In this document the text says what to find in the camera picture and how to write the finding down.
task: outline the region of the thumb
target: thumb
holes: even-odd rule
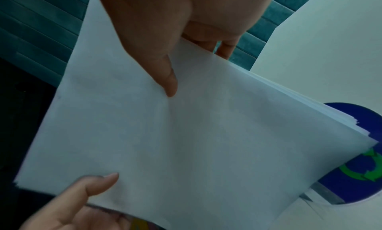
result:
[[[175,95],[178,90],[178,80],[168,55],[155,59],[144,57],[135,57],[135,59],[154,81],[163,87],[168,97]]]
[[[119,174],[85,176],[80,178],[63,193],[44,206],[35,216],[35,220],[56,220],[63,225],[72,222],[74,216],[87,203],[90,196],[101,194],[111,188]]]

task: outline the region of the human hand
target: human hand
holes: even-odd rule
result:
[[[20,230],[128,230],[130,222],[123,214],[85,206],[90,196],[111,188],[118,177],[117,173],[82,177],[30,217]]]
[[[171,97],[177,80],[168,53],[183,35],[228,59],[271,0],[101,0],[121,44]]]

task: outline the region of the green recycling arrow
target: green recycling arrow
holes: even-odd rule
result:
[[[370,156],[371,158],[373,158],[375,162],[374,170],[367,171],[365,174],[361,174],[361,173],[350,170],[346,166],[346,164],[341,165],[339,169],[347,176],[353,179],[361,180],[361,181],[370,180],[375,182],[377,179],[382,178],[382,155],[375,152],[373,148],[370,149],[368,152],[364,153],[363,155]]]

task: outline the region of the blue circle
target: blue circle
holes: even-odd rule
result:
[[[382,141],[382,116],[378,113],[350,103],[326,103],[326,105],[338,109],[353,116],[358,120],[358,125],[370,132],[370,137]],[[374,151],[382,154],[382,145],[378,144]],[[346,163],[346,166],[361,174],[372,171],[375,167],[373,159],[369,156],[359,155]],[[376,181],[361,181],[344,174],[339,168],[334,169],[318,182],[328,188],[344,200],[345,203],[353,203],[369,198],[382,190],[382,178]]]

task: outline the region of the dark background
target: dark background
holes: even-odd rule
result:
[[[13,180],[56,88],[0,59],[0,228],[18,229],[49,195],[18,189]]]

